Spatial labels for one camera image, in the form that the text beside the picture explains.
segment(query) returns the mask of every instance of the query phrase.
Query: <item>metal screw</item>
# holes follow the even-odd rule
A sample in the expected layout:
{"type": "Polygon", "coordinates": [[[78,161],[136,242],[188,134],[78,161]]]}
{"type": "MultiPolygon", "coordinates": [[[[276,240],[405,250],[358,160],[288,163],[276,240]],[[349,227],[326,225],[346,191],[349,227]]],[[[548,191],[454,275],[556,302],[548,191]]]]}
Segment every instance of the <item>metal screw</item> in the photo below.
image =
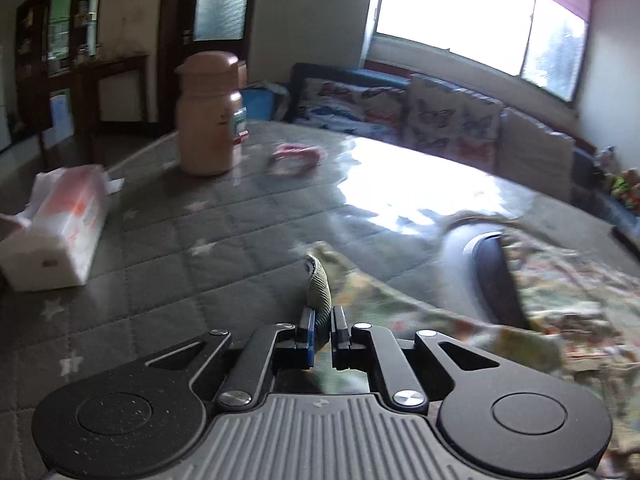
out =
{"type": "Polygon", "coordinates": [[[424,402],[424,395],[415,390],[401,390],[394,395],[394,401],[401,406],[419,406],[424,402]]]}
{"type": "Polygon", "coordinates": [[[218,400],[226,406],[244,406],[251,402],[251,395],[241,390],[231,390],[220,394],[218,400]]]}

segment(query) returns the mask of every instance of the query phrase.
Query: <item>wall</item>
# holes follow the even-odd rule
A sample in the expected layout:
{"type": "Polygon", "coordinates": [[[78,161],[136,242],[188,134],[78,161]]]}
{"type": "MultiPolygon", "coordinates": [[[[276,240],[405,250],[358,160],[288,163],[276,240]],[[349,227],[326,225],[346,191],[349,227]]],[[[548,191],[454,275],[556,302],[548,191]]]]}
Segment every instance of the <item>wall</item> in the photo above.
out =
{"type": "Polygon", "coordinates": [[[526,81],[470,59],[430,46],[382,36],[374,37],[367,57],[451,81],[500,99],[563,131],[577,131],[576,113],[563,102],[526,81]]]}
{"type": "Polygon", "coordinates": [[[640,0],[598,0],[578,96],[580,132],[640,166],[640,0]]]}
{"type": "MultiPolygon", "coordinates": [[[[4,91],[7,111],[15,111],[14,80],[15,11],[24,0],[0,0],[0,46],[4,49],[4,91]]],[[[148,94],[151,120],[157,120],[156,50],[158,44],[158,15],[160,0],[101,0],[99,41],[109,43],[124,38],[137,41],[151,56],[148,65],[148,94]],[[122,19],[127,27],[122,28],[122,19]]],[[[105,120],[138,120],[137,79],[134,75],[120,76],[101,85],[101,103],[105,120]]]]}
{"type": "Polygon", "coordinates": [[[248,76],[285,82],[296,62],[361,63],[370,0],[256,0],[248,76]]]}

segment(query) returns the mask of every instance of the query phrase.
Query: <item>thermos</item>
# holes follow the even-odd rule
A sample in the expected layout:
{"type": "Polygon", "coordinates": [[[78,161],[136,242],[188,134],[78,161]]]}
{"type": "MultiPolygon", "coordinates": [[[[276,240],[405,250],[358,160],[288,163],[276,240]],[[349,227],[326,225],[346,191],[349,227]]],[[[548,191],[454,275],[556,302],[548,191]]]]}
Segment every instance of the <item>thermos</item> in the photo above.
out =
{"type": "Polygon", "coordinates": [[[229,52],[200,52],[176,73],[182,87],[177,106],[182,170],[201,176],[231,170],[247,135],[239,92],[246,83],[244,62],[229,52]]]}

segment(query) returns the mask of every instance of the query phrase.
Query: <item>thermos lid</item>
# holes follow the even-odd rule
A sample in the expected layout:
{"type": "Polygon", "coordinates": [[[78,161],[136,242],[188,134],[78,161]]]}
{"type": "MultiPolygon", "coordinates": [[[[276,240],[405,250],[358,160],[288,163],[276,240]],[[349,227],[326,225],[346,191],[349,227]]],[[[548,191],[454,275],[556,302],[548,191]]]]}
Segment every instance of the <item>thermos lid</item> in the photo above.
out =
{"type": "Polygon", "coordinates": [[[188,57],[176,70],[179,75],[238,73],[238,58],[230,52],[212,50],[188,57]]]}

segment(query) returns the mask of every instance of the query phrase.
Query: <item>door frame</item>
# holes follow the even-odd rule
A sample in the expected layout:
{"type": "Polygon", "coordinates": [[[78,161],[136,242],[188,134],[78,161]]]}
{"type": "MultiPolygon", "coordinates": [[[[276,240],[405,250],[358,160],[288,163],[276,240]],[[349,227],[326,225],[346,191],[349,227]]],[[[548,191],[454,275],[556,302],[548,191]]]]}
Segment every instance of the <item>door frame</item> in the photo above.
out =
{"type": "MultiPolygon", "coordinates": [[[[242,60],[247,60],[251,44],[252,25],[254,20],[255,0],[247,0],[244,15],[244,37],[241,49],[242,60]]],[[[184,8],[180,0],[160,0],[160,17],[158,20],[158,122],[161,134],[167,134],[175,128],[175,105],[180,97],[180,79],[175,69],[182,63],[184,45],[182,27],[184,8]]]]}

